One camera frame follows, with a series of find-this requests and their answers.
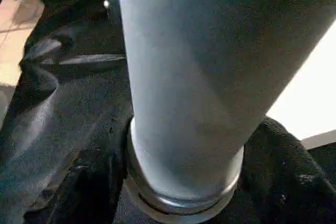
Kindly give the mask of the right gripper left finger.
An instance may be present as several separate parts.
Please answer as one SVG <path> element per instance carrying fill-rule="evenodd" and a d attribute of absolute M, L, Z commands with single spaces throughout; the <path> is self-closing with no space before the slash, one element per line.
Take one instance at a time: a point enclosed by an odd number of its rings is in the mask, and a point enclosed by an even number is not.
<path fill-rule="evenodd" d="M 24 213 L 24 223 L 113 223 L 127 174 L 129 125 L 76 153 L 64 176 Z"/>

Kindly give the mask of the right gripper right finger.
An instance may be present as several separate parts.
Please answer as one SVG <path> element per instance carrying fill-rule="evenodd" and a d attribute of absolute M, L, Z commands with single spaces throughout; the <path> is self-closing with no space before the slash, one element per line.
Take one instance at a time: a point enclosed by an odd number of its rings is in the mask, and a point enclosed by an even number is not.
<path fill-rule="evenodd" d="M 244 146 L 242 176 L 261 223 L 335 223 L 335 188 L 300 141 L 270 117 Z"/>

